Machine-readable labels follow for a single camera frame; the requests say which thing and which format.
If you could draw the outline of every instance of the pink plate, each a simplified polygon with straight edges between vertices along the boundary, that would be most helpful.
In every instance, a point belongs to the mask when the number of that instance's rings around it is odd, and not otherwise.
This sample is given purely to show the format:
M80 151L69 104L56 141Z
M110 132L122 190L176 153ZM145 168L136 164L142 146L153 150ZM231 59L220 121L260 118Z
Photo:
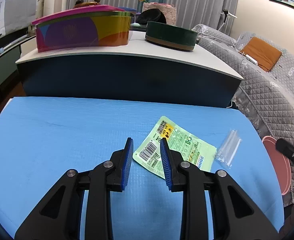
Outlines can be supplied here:
M274 166L282 195L285 195L290 189L292 179L289 160L278 150L276 150L275 138L271 136L265 136L262 141Z

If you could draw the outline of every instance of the small figurine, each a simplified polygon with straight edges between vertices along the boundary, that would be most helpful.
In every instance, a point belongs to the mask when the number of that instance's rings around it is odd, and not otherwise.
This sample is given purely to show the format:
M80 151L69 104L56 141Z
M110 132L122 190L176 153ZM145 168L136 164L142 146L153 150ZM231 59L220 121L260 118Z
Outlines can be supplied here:
M84 0L77 0L74 8L93 6L93 5L100 5L100 0L94 0L93 2L84 2Z

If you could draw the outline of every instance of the blue foam mat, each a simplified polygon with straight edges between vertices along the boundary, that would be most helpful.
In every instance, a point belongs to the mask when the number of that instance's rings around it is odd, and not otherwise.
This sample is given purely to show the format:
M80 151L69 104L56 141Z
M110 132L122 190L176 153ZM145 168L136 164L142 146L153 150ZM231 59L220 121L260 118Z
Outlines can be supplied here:
M279 230L284 211L276 174L239 111L83 98L14 98L1 113L0 223L14 236L66 170L93 169L123 149L127 137L137 149L162 115L215 147L230 129L238 130L243 141L228 173ZM221 168L214 161L212 172ZM169 192L163 179L135 161L125 191L111 194L111 206L115 240L179 239L182 193ZM209 228L212 239L211 221Z

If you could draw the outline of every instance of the green label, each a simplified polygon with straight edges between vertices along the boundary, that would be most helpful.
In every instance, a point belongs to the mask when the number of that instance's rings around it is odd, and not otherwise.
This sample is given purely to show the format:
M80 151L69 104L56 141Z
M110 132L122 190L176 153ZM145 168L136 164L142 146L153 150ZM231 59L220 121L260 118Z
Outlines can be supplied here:
M134 152L133 159L148 171L164 177L160 157L160 140L166 138L171 150L180 152L185 161L196 165L202 171L210 171L216 148L187 132L162 116L147 138Z

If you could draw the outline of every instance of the orange cushion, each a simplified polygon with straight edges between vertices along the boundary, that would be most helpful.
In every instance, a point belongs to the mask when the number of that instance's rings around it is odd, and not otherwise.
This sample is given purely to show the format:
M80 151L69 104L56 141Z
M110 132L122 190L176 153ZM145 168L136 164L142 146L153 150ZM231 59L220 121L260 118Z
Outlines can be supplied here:
M244 49L241 50L241 53L248 54L257 60L258 66L267 72L272 69L282 55L278 49L257 37L253 37Z

